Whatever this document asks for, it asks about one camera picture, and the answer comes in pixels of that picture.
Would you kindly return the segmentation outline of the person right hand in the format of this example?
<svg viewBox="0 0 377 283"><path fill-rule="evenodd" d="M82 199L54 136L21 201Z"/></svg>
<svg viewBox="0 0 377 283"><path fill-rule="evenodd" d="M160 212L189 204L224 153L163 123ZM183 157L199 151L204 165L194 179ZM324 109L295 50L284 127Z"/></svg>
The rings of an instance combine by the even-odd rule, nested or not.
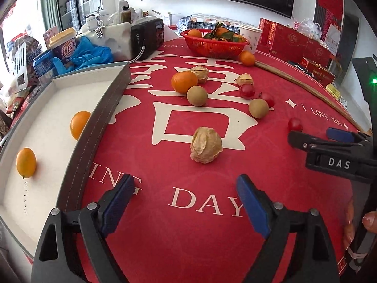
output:
<svg viewBox="0 0 377 283"><path fill-rule="evenodd" d="M355 237L355 227L353 225L354 217L355 217L355 210L354 210L353 197L352 197L347 205L346 212L345 212L346 225L344 227L344 232L343 232L343 245L346 250L348 249L348 247L350 246L350 244L352 243ZM362 223L367 231L376 234L377 233L376 211L365 214L362 219Z"/></svg>

